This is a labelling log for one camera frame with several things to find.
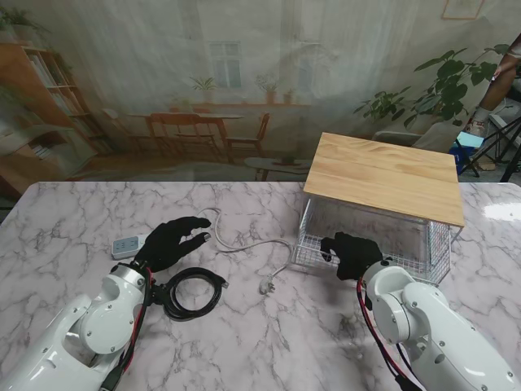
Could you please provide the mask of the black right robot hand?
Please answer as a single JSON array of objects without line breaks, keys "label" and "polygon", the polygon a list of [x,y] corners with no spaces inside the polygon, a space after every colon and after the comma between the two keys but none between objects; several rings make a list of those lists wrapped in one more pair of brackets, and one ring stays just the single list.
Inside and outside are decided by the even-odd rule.
[{"label": "black right robot hand", "polygon": [[331,253],[339,258],[336,276],[341,281],[358,281],[370,266],[383,260],[383,254],[373,240],[343,232],[336,232],[333,238],[323,238],[320,251],[327,262],[331,260]]}]

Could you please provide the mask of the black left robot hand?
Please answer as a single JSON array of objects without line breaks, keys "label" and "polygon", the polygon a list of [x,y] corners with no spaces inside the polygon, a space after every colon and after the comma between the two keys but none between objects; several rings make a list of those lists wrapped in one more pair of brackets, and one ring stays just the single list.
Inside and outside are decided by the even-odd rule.
[{"label": "black left robot hand", "polygon": [[134,257],[134,262],[142,267],[148,267],[152,273],[167,270],[184,256],[192,253],[205,244],[210,234],[200,232],[191,239],[193,230],[209,228],[211,222],[203,217],[180,217],[159,224],[146,238],[144,245]]}]

